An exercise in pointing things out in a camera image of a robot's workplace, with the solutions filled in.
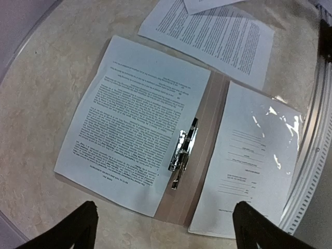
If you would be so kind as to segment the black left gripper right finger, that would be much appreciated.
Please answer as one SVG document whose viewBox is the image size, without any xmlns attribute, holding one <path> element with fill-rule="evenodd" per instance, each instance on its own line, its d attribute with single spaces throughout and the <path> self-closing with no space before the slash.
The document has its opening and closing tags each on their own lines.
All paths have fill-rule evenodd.
<svg viewBox="0 0 332 249">
<path fill-rule="evenodd" d="M 237 248 L 314 249 L 278 228 L 245 201 L 236 204 L 232 218 Z"/>
</svg>

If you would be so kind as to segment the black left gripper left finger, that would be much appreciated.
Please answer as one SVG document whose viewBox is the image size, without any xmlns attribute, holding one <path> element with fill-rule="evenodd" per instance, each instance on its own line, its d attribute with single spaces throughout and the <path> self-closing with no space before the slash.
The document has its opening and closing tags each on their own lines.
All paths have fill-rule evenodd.
<svg viewBox="0 0 332 249">
<path fill-rule="evenodd" d="M 94 248 L 98 220 L 95 203 L 86 201 L 53 228 L 18 248 Z"/>
</svg>

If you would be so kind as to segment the pink paper folder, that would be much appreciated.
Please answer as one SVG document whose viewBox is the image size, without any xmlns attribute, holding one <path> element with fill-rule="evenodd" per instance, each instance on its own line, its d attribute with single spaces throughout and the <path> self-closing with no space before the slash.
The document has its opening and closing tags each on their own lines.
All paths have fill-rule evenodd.
<svg viewBox="0 0 332 249">
<path fill-rule="evenodd" d="M 210 71 L 210 77 L 195 118 L 198 119 L 198 133 L 177 190 L 171 188 L 177 173 L 171 172 L 168 185 L 152 218 L 188 226 L 191 222 L 216 139 L 218 125 L 223 113 L 230 79 Z"/>
</svg>

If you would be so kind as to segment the dense text white sheet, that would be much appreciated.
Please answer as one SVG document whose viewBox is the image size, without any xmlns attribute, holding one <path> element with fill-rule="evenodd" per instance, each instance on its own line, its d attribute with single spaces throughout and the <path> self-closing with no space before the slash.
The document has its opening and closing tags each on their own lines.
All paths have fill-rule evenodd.
<svg viewBox="0 0 332 249">
<path fill-rule="evenodd" d="M 55 172 L 153 217 L 211 72 L 120 36 L 111 38 L 80 101 Z"/>
</svg>

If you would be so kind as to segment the white paper stack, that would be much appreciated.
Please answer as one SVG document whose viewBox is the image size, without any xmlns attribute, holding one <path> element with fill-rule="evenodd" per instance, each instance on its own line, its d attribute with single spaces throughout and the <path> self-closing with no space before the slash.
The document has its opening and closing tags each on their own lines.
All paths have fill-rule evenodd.
<svg viewBox="0 0 332 249">
<path fill-rule="evenodd" d="M 184 1 L 159 1 L 138 34 L 263 89 L 274 31 L 235 6 L 190 15 Z"/>
</svg>

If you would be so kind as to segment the angled printed white sheet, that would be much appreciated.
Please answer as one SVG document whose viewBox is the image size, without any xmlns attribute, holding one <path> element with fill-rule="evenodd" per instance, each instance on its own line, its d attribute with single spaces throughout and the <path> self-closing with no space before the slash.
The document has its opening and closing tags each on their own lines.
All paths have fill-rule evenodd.
<svg viewBox="0 0 332 249">
<path fill-rule="evenodd" d="M 244 0 L 183 0 L 186 10 L 190 15 L 243 1 Z"/>
</svg>

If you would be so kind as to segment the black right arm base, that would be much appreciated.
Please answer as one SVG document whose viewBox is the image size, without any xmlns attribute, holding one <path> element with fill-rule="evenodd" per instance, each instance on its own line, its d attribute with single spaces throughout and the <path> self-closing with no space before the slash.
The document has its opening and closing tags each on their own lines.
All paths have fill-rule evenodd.
<svg viewBox="0 0 332 249">
<path fill-rule="evenodd" d="M 332 27 L 325 21 L 320 21 L 318 52 L 328 63 L 331 63 L 332 53 Z"/>
</svg>

